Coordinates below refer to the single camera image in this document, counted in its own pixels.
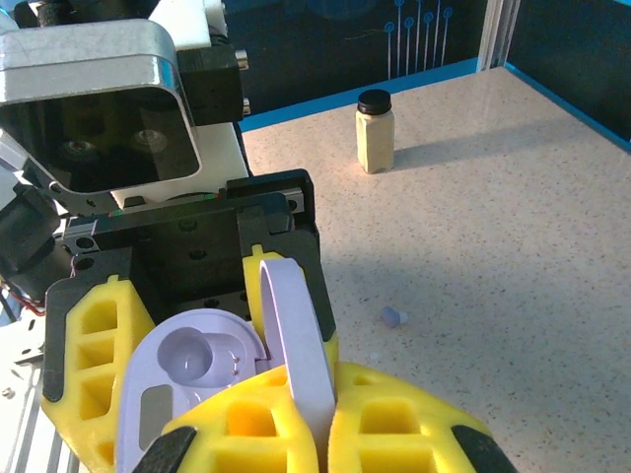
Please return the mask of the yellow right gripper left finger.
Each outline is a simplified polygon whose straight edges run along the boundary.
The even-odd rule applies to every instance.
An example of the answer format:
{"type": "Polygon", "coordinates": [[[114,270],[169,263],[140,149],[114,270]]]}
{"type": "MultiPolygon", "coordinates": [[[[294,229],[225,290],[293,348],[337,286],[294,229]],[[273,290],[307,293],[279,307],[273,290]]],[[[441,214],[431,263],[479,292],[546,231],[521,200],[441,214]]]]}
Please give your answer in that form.
{"type": "Polygon", "coordinates": [[[140,460],[142,472],[317,472],[310,429],[287,371],[231,386],[168,422],[140,460]]]}

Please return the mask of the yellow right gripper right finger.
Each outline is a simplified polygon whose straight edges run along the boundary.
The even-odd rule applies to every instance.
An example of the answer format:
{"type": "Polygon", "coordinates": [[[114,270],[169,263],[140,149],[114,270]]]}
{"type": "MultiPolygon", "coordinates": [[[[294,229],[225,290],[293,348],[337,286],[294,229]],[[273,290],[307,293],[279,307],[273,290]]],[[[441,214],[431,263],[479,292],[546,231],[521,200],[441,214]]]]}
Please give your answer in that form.
{"type": "Polygon", "coordinates": [[[515,472],[476,418],[421,388],[353,363],[335,367],[330,472],[515,472]]]}

